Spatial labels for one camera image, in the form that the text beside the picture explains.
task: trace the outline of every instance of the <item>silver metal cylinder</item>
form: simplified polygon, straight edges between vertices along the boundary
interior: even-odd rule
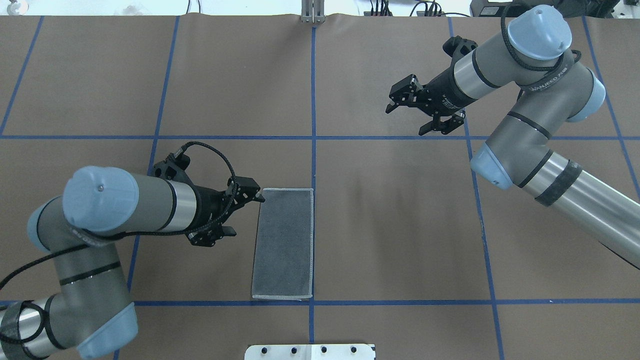
[[[524,190],[540,196],[568,162],[553,154]],[[621,258],[640,268],[640,204],[582,171],[550,208],[560,211]]]
[[[175,211],[169,224],[161,231],[185,230],[193,222],[198,209],[196,194],[193,189],[185,184],[176,181],[169,181],[175,194]]]
[[[456,84],[462,92],[472,99],[480,99],[494,91],[495,88],[487,85],[477,73],[473,64],[474,51],[456,62],[453,74]]]

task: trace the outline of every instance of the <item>metal stand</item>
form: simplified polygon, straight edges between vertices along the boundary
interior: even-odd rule
[[[324,16],[324,0],[302,0],[302,15],[300,20],[309,24],[321,24]]]

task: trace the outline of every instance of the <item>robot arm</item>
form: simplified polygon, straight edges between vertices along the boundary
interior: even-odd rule
[[[126,345],[138,324],[114,240],[185,234],[193,245],[210,247],[236,234],[222,226],[233,211],[264,202],[259,185],[235,176],[231,167],[225,192],[195,186],[184,172],[186,147],[156,164],[156,177],[82,168],[61,197],[33,213],[28,233],[38,248],[77,250],[54,258],[59,294],[0,311],[0,334],[6,337],[0,340],[0,360],[41,359],[70,347],[93,359]]]
[[[601,82],[574,59],[571,41],[562,15],[547,5],[525,12],[482,46],[451,38],[443,46],[451,66],[424,86],[414,75],[395,84],[387,113],[400,105],[419,108],[434,119],[420,135],[447,134],[462,125],[464,113],[458,113],[465,106],[515,81],[524,95],[471,167],[499,188],[517,184],[639,267],[640,205],[547,147],[565,121],[584,120],[605,98]],[[449,115],[440,122],[440,116]]]

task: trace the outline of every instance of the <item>black device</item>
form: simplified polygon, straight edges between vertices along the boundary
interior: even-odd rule
[[[490,2],[489,0],[471,0],[471,15],[474,17],[501,17],[505,8],[506,17],[518,17],[533,6],[550,5],[556,8],[563,17],[590,16],[611,18],[613,8],[620,0],[526,0]]]
[[[386,113],[394,111],[398,106],[418,108],[433,120],[424,124],[419,135],[430,131],[439,131],[443,135],[449,134],[465,123],[465,112],[461,110],[471,104],[475,99],[465,95],[455,85],[454,64],[477,47],[477,43],[461,37],[451,37],[444,45],[447,55],[451,56],[451,66],[440,73],[426,85],[421,85],[414,74],[398,81],[389,92],[390,103]],[[450,119],[441,121],[442,117],[451,116]]]

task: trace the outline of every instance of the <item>black cable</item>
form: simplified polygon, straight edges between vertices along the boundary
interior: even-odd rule
[[[442,16],[442,15],[462,15],[462,16],[466,16],[466,17],[471,17],[471,16],[469,16],[469,15],[467,15],[465,13],[439,13],[436,16]]]
[[[227,206],[225,206],[225,208],[222,210],[222,212],[220,213],[220,215],[218,215],[218,217],[211,219],[211,221],[209,221],[208,223],[200,226],[200,227],[196,227],[195,229],[189,229],[189,230],[181,230],[181,231],[170,231],[170,232],[166,232],[166,233],[160,233],[158,231],[131,231],[129,233],[120,233],[120,234],[115,234],[113,236],[107,236],[107,237],[102,237],[105,238],[107,240],[119,240],[122,239],[125,236],[138,236],[138,235],[149,235],[149,236],[173,236],[173,235],[186,235],[186,234],[190,234],[190,233],[199,233],[200,231],[203,230],[208,230],[212,225],[218,223],[229,211],[229,209],[231,208],[231,205],[234,203],[235,197],[237,196],[237,181],[236,181],[236,172],[234,171],[233,166],[231,166],[231,163],[229,162],[229,160],[227,159],[227,157],[220,152],[219,150],[217,150],[215,147],[207,144],[207,143],[203,143],[203,142],[198,142],[198,141],[192,141],[192,142],[188,142],[186,144],[184,144],[182,147],[180,147],[180,150],[182,151],[182,153],[184,153],[188,148],[190,148],[191,146],[194,145],[198,145],[198,146],[202,146],[202,147],[206,147],[207,149],[215,152],[216,154],[218,154],[218,156],[220,156],[222,158],[222,160],[224,160],[224,162],[227,164],[227,167],[229,168],[229,171],[231,172],[231,181],[233,182],[233,190],[232,190],[232,194],[229,195],[230,196],[230,200],[227,203]]]
[[[78,245],[75,247],[70,247],[69,249],[65,249],[65,250],[60,250],[60,251],[56,251],[53,252],[49,255],[43,256],[40,259],[34,260],[26,265],[21,266],[20,268],[14,270],[12,273],[10,273],[9,275],[7,275],[2,281],[0,281],[0,291],[2,291],[2,289],[4,288],[4,286],[6,286],[9,281],[11,281],[11,279],[13,279],[14,277],[16,277],[18,274],[20,274],[21,272],[32,268],[40,263],[43,263],[47,260],[56,258],[58,256],[61,255],[65,255],[65,254],[69,254],[70,252],[74,252],[74,251],[79,251],[79,250],[83,250],[88,248],[89,246],[87,244],[82,244],[82,245]],[[25,302],[22,305],[23,307],[29,308],[29,309],[34,309],[35,311],[38,312],[38,314],[40,315],[40,326],[38,326],[38,330],[31,336],[29,336],[28,338],[24,338],[24,339],[14,339],[14,338],[10,338],[9,336],[3,335],[0,333],[0,340],[5,342],[5,343],[10,343],[10,344],[25,344],[28,343],[29,341],[37,338],[40,333],[42,332],[42,330],[44,329],[45,326],[45,321],[46,321],[46,314],[44,312],[44,310],[40,307],[37,306],[36,304],[32,304],[30,302]]]
[[[436,2],[432,2],[431,6],[429,6],[429,9],[427,11],[424,12],[424,16],[433,16],[434,11],[437,9],[436,8]]]
[[[413,12],[415,11],[415,8],[417,8],[418,5],[420,5],[420,4],[424,4],[424,11],[425,12],[427,11],[427,7],[429,6],[429,5],[427,5],[427,2],[426,1],[419,1],[419,2],[415,3],[415,5],[413,6],[413,9],[411,9],[411,13],[409,14],[409,17],[411,17],[413,15]]]
[[[389,16],[389,0],[382,0],[381,16]]]
[[[571,50],[571,52],[575,55],[575,58],[573,59],[574,63],[577,63],[578,61],[580,61],[580,59],[582,59],[582,53],[579,50]]]
[[[521,67],[527,70],[545,71],[545,72],[553,71],[556,68],[556,66],[547,66],[547,67],[532,66],[522,61],[522,59],[518,56],[518,54],[516,54],[516,50],[513,48],[513,45],[511,45],[511,42],[509,41],[509,34],[507,33],[507,27],[505,25],[505,21],[507,19],[507,11],[509,10],[509,8],[511,8],[511,5],[513,5],[513,3],[509,3],[507,6],[505,6],[502,11],[502,16],[500,16],[500,30],[502,32],[502,40],[504,41],[504,45],[507,47],[507,51],[509,52],[509,55],[511,55],[512,59],[516,61],[518,65],[520,65]],[[531,9],[531,6],[526,3],[518,3],[518,5],[524,5]]]

